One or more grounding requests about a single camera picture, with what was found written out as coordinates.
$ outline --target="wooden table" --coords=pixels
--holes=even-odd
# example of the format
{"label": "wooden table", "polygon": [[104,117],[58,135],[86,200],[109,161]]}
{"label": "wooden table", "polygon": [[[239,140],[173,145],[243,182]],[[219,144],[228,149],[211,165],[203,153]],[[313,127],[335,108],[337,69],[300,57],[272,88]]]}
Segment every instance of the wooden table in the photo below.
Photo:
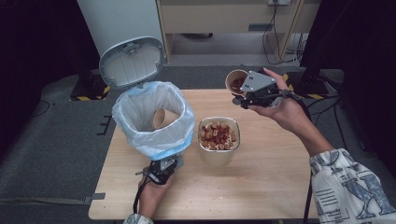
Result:
{"label": "wooden table", "polygon": [[[309,185],[308,154],[295,135],[271,119],[233,105],[227,90],[186,90],[185,99],[195,115],[195,133],[175,173],[155,219],[286,219],[303,218]],[[197,143],[199,121],[206,117],[235,119],[241,145],[233,160],[212,168],[200,158]],[[117,127],[93,200],[91,219],[125,219],[133,212],[134,196],[149,159],[127,143]],[[309,217],[316,218],[311,203]]]}

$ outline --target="open gray lid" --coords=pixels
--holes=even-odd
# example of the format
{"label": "open gray lid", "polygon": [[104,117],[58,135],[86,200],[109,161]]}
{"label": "open gray lid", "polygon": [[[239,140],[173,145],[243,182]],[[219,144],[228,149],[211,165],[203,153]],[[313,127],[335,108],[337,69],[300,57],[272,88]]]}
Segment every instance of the open gray lid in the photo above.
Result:
{"label": "open gray lid", "polygon": [[113,89],[140,85],[163,68],[164,50],[160,40],[143,36],[121,42],[108,49],[100,59],[103,81]]}

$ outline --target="blue plastic bag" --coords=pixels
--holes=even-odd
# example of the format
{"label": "blue plastic bag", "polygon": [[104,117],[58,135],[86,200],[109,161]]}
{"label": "blue plastic bag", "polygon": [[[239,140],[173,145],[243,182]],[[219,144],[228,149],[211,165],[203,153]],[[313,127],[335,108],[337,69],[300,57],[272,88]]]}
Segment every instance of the blue plastic bag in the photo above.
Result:
{"label": "blue plastic bag", "polygon": [[[165,128],[152,128],[156,109],[163,107],[180,117]],[[120,95],[113,106],[113,119],[128,140],[153,161],[182,152],[191,143],[194,114],[180,89],[170,82],[146,82]]]}

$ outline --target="black base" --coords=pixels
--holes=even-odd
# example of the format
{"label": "black base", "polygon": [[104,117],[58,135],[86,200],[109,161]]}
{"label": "black base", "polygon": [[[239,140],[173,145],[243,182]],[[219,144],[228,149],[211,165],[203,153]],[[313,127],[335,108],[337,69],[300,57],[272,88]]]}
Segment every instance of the black base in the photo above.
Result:
{"label": "black base", "polygon": [[287,81],[288,85],[292,85],[293,91],[298,95],[329,94],[329,91],[321,80],[317,80],[314,83],[307,84],[302,82],[304,72],[288,72],[287,74],[289,76],[289,79]]}
{"label": "black base", "polygon": [[93,83],[89,87],[85,86],[80,78],[72,93],[70,94],[70,99],[73,101],[81,101],[81,99],[103,100],[107,95],[107,84],[99,75],[93,75],[92,78]]}

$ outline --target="container of nuts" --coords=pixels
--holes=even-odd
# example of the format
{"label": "container of nuts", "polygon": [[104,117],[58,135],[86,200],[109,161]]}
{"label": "container of nuts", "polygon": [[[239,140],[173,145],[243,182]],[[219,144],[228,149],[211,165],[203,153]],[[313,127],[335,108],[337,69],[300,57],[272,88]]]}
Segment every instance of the container of nuts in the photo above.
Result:
{"label": "container of nuts", "polygon": [[230,163],[240,144],[238,124],[234,119],[211,117],[201,120],[198,129],[201,159],[208,165],[222,167]]}

